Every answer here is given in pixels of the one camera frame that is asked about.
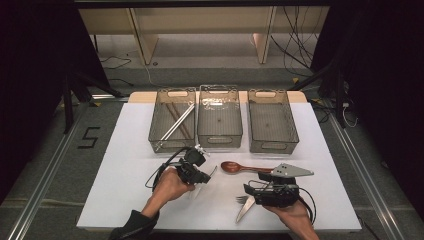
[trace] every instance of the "gray carpet floor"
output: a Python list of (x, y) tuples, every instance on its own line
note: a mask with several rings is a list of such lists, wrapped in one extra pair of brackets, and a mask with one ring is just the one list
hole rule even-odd
[[(299, 73), (308, 75), (305, 69), (297, 69)], [(112, 88), (122, 93), (135, 91), (156, 90), (158, 85), (164, 86), (200, 86), (201, 84), (237, 84), (240, 90), (250, 88), (283, 88), (293, 86), (295, 74), (281, 68), (119, 68), (105, 69), (109, 79), (121, 79), (131, 82), (133, 86), (121, 80), (111, 80)], [(317, 87), (319, 82), (311, 84), (304, 89), (308, 99), (318, 98)], [(97, 88), (90, 88), (93, 94), (104, 94)], [(75, 135), (71, 139), (69, 148), (55, 173), (43, 202), (38, 208), (36, 215), (24, 239), (107, 239), (108, 232), (89, 232), (76, 227), (76, 222), (81, 214), (83, 204), (88, 196), (97, 171), (103, 159), (115, 123), (119, 117), (123, 101), (94, 101), (99, 104), (90, 104), (81, 113)], [(74, 110), (78, 111), (81, 105), (74, 100)], [(315, 111), (317, 121), (325, 119), (327, 112), (320, 109)], [(354, 119), (354, 113), (348, 113), (348, 117)], [(363, 226), (363, 229), (355, 233), (319, 233), (321, 239), (376, 239), (372, 232), (380, 239), (388, 239), (387, 233), (376, 214), (368, 196), (362, 187), (348, 155), (340, 142), (331, 119), (320, 123), (321, 130), (329, 146), (335, 165), (339, 171), (343, 185), (346, 188), (352, 205), (358, 215), (371, 229)], [(49, 130), (45, 133), (43, 141), (22, 172), (20, 178), (9, 193), (6, 201), (0, 207), (0, 239), (6, 239), (14, 226), (28, 199), (33, 194), (38, 182), (42, 178), (45, 169), (56, 148), (63, 138), (65, 127), (65, 113), (62, 105), (57, 107), (52, 116)], [(83, 136), (89, 127), (92, 136), (98, 137), (93, 148), (81, 149), (80, 146), (88, 146), (91, 141), (83, 140)], [(419, 240), (424, 236), (424, 224), (406, 196), (398, 186), (389, 169), (384, 168), (381, 156), (376, 151), (372, 139), (361, 125), (347, 127), (346, 132), (354, 143), (356, 150), (361, 156), (366, 168), (371, 173), (372, 179), (377, 185), (384, 200), (399, 223), (399, 228), (405, 239)], [(285, 239), (281, 234), (161, 234), (155, 233), (151, 239)]]

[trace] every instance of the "clear plastic bin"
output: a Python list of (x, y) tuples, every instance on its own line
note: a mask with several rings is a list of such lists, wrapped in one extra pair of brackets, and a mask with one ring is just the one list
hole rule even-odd
[(202, 85), (197, 137), (204, 148), (239, 148), (243, 135), (240, 101), (235, 85)]
[[(184, 113), (184, 121), (170, 130)], [(155, 153), (176, 152), (185, 146), (195, 146), (196, 89), (162, 88), (157, 91), (149, 132), (149, 142)]]
[(251, 89), (248, 100), (250, 152), (293, 153), (299, 137), (286, 90)]

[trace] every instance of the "human hand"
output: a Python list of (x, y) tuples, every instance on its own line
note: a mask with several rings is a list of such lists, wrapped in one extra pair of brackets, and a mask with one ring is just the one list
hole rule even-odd
[(286, 208), (263, 206), (265, 209), (277, 214), (280, 221), (292, 232), (303, 240), (319, 239), (309, 219), (306, 207), (297, 200), (292, 206)]
[(181, 181), (175, 168), (169, 167), (163, 171), (153, 191), (152, 196), (141, 211), (147, 217), (154, 217), (156, 213), (168, 202), (181, 197), (188, 191), (193, 191), (195, 186)]

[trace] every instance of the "white tabletop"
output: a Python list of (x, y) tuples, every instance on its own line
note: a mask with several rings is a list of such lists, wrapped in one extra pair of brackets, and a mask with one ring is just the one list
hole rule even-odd
[[(297, 177), (297, 184), (309, 191), (317, 208), (316, 231), (352, 232), (361, 226), (343, 187), (315, 114), (309, 103), (291, 103), (300, 142), (291, 155), (249, 152), (247, 106), (241, 104), (243, 137), (239, 149), (211, 151), (199, 168), (205, 173), (218, 170), (196, 198), (185, 194), (161, 210), (156, 230), (170, 231), (287, 231), (277, 216), (254, 205), (244, 218), (235, 219), (242, 205), (235, 200), (246, 195), (243, 183), (258, 180), (257, 174), (227, 174), (223, 161), (246, 166), (276, 167), (288, 163), (313, 171)], [(121, 111), (103, 162), (87, 198), (77, 227), (105, 230), (123, 226), (132, 209), (140, 211), (151, 195), (144, 184), (171, 154), (155, 154), (148, 142), (153, 103), (126, 103)], [(313, 208), (309, 196), (301, 196)]]

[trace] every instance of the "forearm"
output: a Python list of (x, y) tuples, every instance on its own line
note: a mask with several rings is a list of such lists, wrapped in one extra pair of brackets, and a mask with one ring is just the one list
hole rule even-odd
[(146, 217), (153, 218), (165, 204), (166, 201), (162, 198), (152, 195), (149, 200), (147, 200), (143, 210), (141, 210), (141, 214)]
[(298, 219), (286, 224), (286, 226), (302, 240), (319, 239), (309, 219)]
[(150, 218), (133, 210), (127, 223), (123, 227), (115, 228), (110, 234), (110, 240), (132, 239), (144, 240), (152, 231), (159, 218), (159, 213)]

